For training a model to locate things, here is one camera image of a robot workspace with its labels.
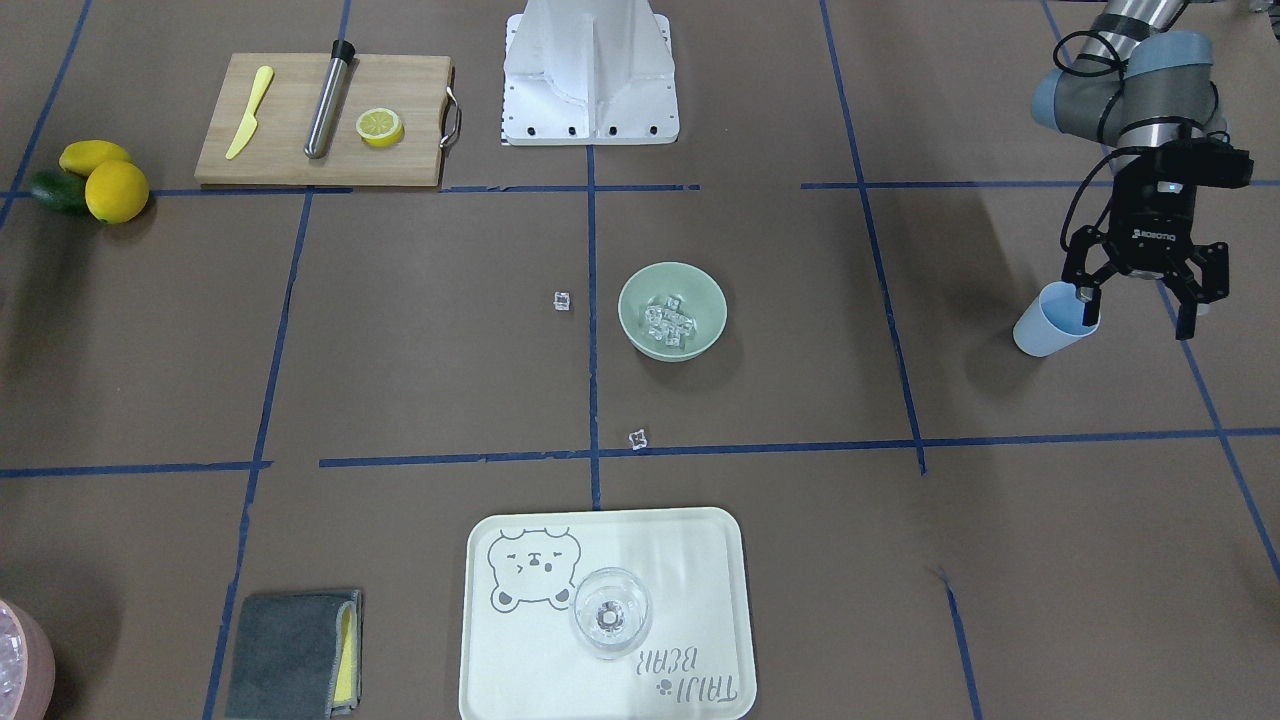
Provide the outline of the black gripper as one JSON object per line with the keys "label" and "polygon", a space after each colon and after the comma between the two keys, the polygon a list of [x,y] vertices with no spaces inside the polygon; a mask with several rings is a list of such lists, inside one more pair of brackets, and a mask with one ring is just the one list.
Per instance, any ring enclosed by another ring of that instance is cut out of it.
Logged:
{"label": "black gripper", "polygon": [[[1197,245],[1192,238],[1201,186],[1158,181],[1153,160],[1132,160],[1115,177],[1103,215],[1066,242],[1061,281],[1084,305],[1083,325],[1101,318],[1102,284],[1114,275],[1160,281],[1178,300],[1175,338],[1196,336],[1201,307],[1230,293],[1230,249],[1225,242]],[[1106,260],[1087,269],[1089,251]]]}

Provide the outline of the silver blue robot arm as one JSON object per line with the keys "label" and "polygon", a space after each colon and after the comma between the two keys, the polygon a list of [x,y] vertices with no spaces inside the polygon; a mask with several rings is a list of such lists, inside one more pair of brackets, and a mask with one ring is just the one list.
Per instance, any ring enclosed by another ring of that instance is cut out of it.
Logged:
{"label": "silver blue robot arm", "polygon": [[1097,169],[1114,169],[1096,222],[1064,222],[1062,282],[1082,302],[1082,324],[1100,322],[1103,284],[1114,275],[1162,283],[1178,301],[1175,336],[1190,340],[1198,316],[1229,296],[1229,247],[1192,237],[1203,187],[1239,190],[1254,163],[1235,149],[1212,78],[1210,38],[1178,31],[1183,1],[1110,1],[1082,46],[1056,60],[1032,101],[1034,120],[1102,145]]}

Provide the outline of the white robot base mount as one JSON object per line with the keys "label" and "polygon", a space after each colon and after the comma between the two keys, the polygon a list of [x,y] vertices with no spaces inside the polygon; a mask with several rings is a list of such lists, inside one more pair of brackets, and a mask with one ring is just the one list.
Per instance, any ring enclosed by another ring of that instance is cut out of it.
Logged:
{"label": "white robot base mount", "polygon": [[500,141],[639,146],[678,140],[669,19],[648,1],[529,1],[506,22]]}

